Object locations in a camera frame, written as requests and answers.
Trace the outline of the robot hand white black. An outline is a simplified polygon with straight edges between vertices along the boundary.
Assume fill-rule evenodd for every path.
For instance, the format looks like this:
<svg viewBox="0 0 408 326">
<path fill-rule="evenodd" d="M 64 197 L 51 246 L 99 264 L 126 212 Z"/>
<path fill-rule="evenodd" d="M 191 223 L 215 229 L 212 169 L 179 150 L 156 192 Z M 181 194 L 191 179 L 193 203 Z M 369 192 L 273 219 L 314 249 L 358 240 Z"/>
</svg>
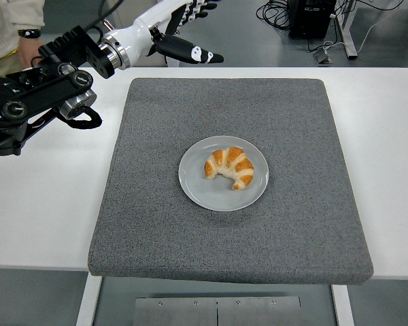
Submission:
<svg viewBox="0 0 408 326">
<path fill-rule="evenodd" d="M 159 1 L 123 29 L 112 29 L 102 38 L 114 68 L 134 67 L 142 56 L 157 52 L 189 64 L 224 62 L 224 57 L 179 38 L 175 32 L 216 7 L 215 1 Z"/>
</svg>

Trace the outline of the person's hand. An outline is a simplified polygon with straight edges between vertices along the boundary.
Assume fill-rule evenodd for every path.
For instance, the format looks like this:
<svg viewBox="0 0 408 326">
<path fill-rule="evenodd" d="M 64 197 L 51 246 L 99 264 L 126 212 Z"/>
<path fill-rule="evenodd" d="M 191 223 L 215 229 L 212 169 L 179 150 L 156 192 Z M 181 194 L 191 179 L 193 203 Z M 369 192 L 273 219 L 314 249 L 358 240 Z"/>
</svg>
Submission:
<svg viewBox="0 0 408 326">
<path fill-rule="evenodd" d="M 36 65 L 40 60 L 38 49 L 43 45 L 40 38 L 28 39 L 24 37 L 19 38 L 18 42 L 18 56 L 23 69 Z"/>
</svg>

